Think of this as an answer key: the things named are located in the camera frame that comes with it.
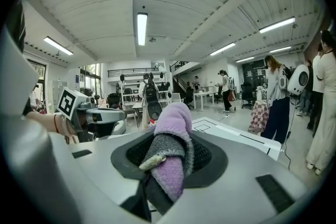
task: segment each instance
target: white ceiling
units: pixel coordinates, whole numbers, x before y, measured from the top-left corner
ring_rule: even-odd
[[[69,66],[131,59],[206,61],[231,42],[223,55],[238,60],[292,46],[301,51],[324,14],[323,0],[24,0],[27,47],[52,57],[50,36],[74,52],[60,53]],[[144,47],[137,45],[136,15],[148,13]],[[260,34],[258,29],[295,16],[291,25]]]

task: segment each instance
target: purple fabric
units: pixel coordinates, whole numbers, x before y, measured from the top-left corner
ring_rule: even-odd
[[[194,147],[188,132],[192,130],[191,113],[184,103],[172,103],[161,113],[154,135],[171,134],[180,137],[186,145],[185,158],[167,156],[166,160],[151,170],[152,176],[159,183],[172,201],[182,194],[183,178],[192,173]]]
[[[172,201],[182,194],[184,178],[182,160],[180,157],[167,157],[164,162],[151,170],[152,176]]]

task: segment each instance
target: sneaker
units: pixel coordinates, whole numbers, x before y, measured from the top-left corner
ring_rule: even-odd
[[[311,164],[311,163],[307,163],[307,168],[308,168],[309,170],[312,170],[312,169],[314,168],[314,165]]]
[[[315,170],[315,174],[319,176],[319,175],[321,175],[321,173],[322,173],[322,171],[321,171],[320,169],[317,169],[317,168],[316,168],[316,170]]]

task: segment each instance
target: white robot head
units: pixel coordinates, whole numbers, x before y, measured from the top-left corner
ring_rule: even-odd
[[[299,95],[306,87],[309,79],[309,70],[305,65],[299,65],[288,81],[287,91]]]

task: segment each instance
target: ceiling light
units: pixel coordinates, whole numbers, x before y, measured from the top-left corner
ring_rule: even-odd
[[[138,44],[140,46],[145,46],[147,17],[147,13],[138,13]]]
[[[229,45],[223,47],[222,49],[219,49],[219,50],[213,52],[213,53],[210,54],[210,55],[211,55],[211,56],[216,55],[216,54],[222,52],[223,50],[226,50],[226,49],[229,49],[229,48],[233,47],[234,45],[235,45],[235,43],[231,43],[231,44],[229,44]]]
[[[290,47],[281,48],[281,49],[277,49],[277,50],[271,50],[269,53],[272,54],[273,52],[278,52],[278,51],[288,50],[288,49],[290,49]]]
[[[239,61],[236,61],[236,62],[244,62],[244,61],[251,60],[251,59],[254,59],[254,57],[246,58],[246,59],[239,60]]]
[[[44,41],[46,43],[49,43],[50,45],[54,46],[55,48],[57,48],[60,51],[63,51],[64,53],[66,53],[67,55],[73,55],[74,53],[70,50],[68,50],[67,48],[63,47],[60,43],[57,43],[56,41],[54,41],[53,39],[51,39],[50,37],[46,37],[44,39]]]
[[[272,24],[270,26],[264,27],[264,28],[260,29],[259,32],[262,34],[262,33],[265,33],[267,31],[270,31],[270,30],[273,30],[273,29],[276,29],[278,27],[288,25],[288,24],[291,24],[291,23],[294,23],[294,22],[295,22],[295,17],[291,17],[289,19],[282,20],[278,23],[275,23],[275,24]]]

